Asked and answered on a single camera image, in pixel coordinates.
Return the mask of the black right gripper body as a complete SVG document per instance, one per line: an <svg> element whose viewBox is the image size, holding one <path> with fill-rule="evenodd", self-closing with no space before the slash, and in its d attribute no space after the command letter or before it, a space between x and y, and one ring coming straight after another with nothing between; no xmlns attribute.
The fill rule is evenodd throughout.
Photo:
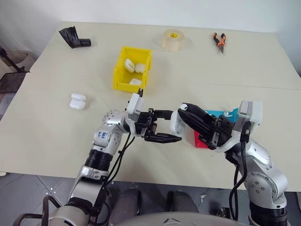
<svg viewBox="0 0 301 226"><path fill-rule="evenodd" d="M227 117L206 114L202 117L204 128L199 133L199 139L211 150L221 147L231 137L233 122Z"/></svg>

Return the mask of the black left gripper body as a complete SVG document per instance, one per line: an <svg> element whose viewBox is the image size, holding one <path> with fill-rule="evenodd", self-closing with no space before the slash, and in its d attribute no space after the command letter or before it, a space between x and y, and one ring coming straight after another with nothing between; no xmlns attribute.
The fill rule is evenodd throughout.
<svg viewBox="0 0 301 226"><path fill-rule="evenodd" d="M156 141L156 120L157 117L155 116L154 109L148 109L147 112L141 112L138 121L135 123L136 134L143 137L145 141Z"/></svg>

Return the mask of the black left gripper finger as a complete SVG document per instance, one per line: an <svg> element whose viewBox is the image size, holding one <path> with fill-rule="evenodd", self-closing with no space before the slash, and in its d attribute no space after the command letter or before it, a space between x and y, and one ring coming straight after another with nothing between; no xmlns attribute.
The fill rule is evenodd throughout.
<svg viewBox="0 0 301 226"><path fill-rule="evenodd" d="M164 119L164 120L171 120L173 111L171 110L155 110L154 115L155 118L158 119Z"/></svg>
<svg viewBox="0 0 301 226"><path fill-rule="evenodd" d="M157 133L157 134L148 134L144 137L145 141L153 142L153 143L174 143L181 141L181 137L177 137L175 135L166 134L166 133Z"/></svg>

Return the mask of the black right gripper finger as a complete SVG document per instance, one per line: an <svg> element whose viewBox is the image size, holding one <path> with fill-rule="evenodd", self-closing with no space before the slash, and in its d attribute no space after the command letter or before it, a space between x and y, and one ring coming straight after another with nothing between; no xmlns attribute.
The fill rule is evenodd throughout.
<svg viewBox="0 0 301 226"><path fill-rule="evenodd" d="M182 119L214 119L214 115L208 114L197 105L182 103L181 118Z"/></svg>
<svg viewBox="0 0 301 226"><path fill-rule="evenodd" d="M199 139L210 141L213 133L214 119L182 119L190 128L199 133Z"/></svg>

